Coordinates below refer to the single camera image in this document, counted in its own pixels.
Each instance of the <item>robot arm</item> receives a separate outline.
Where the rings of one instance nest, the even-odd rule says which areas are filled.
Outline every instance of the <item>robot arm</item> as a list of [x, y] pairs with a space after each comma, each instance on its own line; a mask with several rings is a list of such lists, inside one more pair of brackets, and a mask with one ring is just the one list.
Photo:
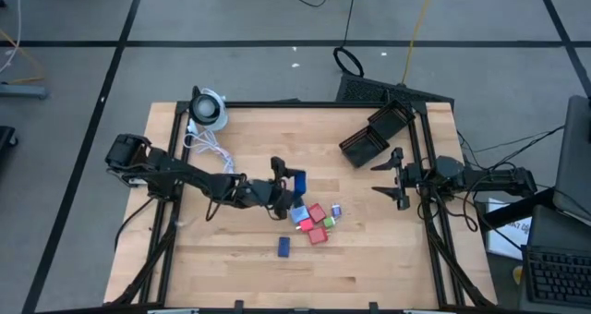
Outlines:
[[455, 194], [466, 191], [504, 191], [523, 198], [537, 192], [532, 173], [523, 167], [512, 170], [473, 170], [452, 157], [439, 156], [433, 169], [421, 171], [417, 163], [408, 163], [402, 167], [403, 157], [402, 148], [395, 148], [388, 162], [371, 168], [373, 171], [396, 169], [394, 181], [398, 188], [373, 189], [396, 200], [398, 210], [410, 207], [405, 188], [420, 188], [427, 183], [435, 187], [443, 200], [451, 200]]
[[287, 210], [295, 200], [294, 193], [284, 187], [283, 178], [303, 173], [285, 168], [283, 160], [273, 157], [275, 176], [271, 180], [247, 180], [244, 174], [209, 174], [152, 147], [148, 139], [129, 134], [117, 136], [105, 161], [107, 172], [129, 187], [133, 180], [144, 180], [149, 196], [156, 199], [175, 199], [176, 185], [185, 183], [199, 188], [212, 202], [238, 209], [262, 206], [273, 209], [278, 219], [287, 218]]

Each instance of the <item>red cube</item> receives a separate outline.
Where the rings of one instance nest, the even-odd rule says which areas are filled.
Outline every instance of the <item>red cube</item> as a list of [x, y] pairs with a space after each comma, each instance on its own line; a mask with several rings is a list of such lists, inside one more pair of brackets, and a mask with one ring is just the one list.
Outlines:
[[308, 209], [308, 213], [310, 214], [310, 218], [312, 221], [314, 221], [314, 223], [321, 222], [326, 217], [326, 213], [324, 213], [324, 210], [318, 203], [311, 206]]
[[302, 230], [302, 232], [307, 232], [313, 228], [314, 228], [314, 223], [312, 223], [312, 220], [309, 218], [307, 218], [299, 223], [299, 229]]
[[326, 228], [324, 227], [310, 230], [308, 236], [310, 237], [310, 243], [312, 243], [312, 245], [329, 240], [329, 235], [326, 233]]

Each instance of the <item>computer monitor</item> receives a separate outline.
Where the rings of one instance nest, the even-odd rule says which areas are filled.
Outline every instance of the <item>computer monitor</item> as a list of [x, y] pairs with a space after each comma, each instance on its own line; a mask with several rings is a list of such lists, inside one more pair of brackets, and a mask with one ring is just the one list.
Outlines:
[[569, 99], [556, 177], [554, 205], [563, 212], [591, 222], [591, 104], [583, 96]]

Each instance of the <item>concrete floor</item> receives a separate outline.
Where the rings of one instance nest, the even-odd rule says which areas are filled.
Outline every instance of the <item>concrete floor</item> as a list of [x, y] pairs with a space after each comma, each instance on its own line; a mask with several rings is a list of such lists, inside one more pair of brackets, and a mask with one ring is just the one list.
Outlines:
[[[46, 69], [45, 101], [0, 99], [0, 124], [20, 145], [0, 174], [0, 311], [20, 312], [78, 157], [132, 0], [22, 0], [23, 40], [111, 41], [109, 47], [30, 47]], [[141, 0], [130, 41], [285, 41], [343, 37], [350, 0]], [[591, 40], [587, 0], [552, 0], [574, 41]], [[16, 35], [15, 0], [0, 28]], [[356, 0], [350, 40], [408, 40], [423, 0]], [[542, 0], [432, 0], [420, 40], [559, 41]], [[116, 134], [142, 133], [150, 104], [189, 98], [195, 84], [233, 101], [333, 101], [341, 73], [331, 47], [126, 48], [37, 310], [98, 306], [127, 190], [104, 172]], [[5, 61], [0, 50], [0, 62]], [[405, 47], [350, 48], [367, 78], [397, 83]], [[591, 50], [577, 49], [584, 66]], [[0, 81], [27, 77], [18, 56]], [[407, 85], [453, 97], [458, 128], [483, 148], [562, 124], [585, 95], [563, 47], [416, 48]], [[561, 134], [518, 156], [554, 183]], [[482, 153], [492, 164], [516, 147]], [[512, 261], [490, 257], [503, 306], [515, 306]]]

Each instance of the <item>colored block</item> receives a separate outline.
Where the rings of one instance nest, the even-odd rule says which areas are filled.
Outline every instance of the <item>colored block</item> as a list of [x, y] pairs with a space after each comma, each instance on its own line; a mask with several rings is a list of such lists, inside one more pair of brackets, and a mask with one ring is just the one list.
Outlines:
[[312, 219], [312, 221], [314, 221], [314, 223], [318, 223], [326, 217], [326, 213], [324, 213], [324, 210], [322, 209], [322, 207], [318, 203], [311, 206], [308, 209], [308, 212], [309, 212], [310, 218]]
[[289, 214], [291, 215], [292, 221], [294, 221], [294, 223], [300, 223], [301, 221], [310, 218], [308, 208], [306, 208], [305, 205], [297, 208], [292, 208], [289, 211]]
[[311, 219], [307, 218], [299, 223], [299, 227], [302, 232], [307, 232], [314, 228], [314, 223]]
[[339, 218], [343, 214], [339, 204], [332, 204], [332, 217]]
[[336, 224], [336, 222], [334, 221], [334, 217], [326, 217], [323, 222], [326, 228], [331, 228]]
[[329, 239], [326, 229], [324, 227], [316, 228], [308, 232], [310, 243], [316, 245], [318, 243], [326, 242]]
[[289, 237], [279, 237], [279, 247], [277, 248], [277, 256], [280, 258], [289, 258]]

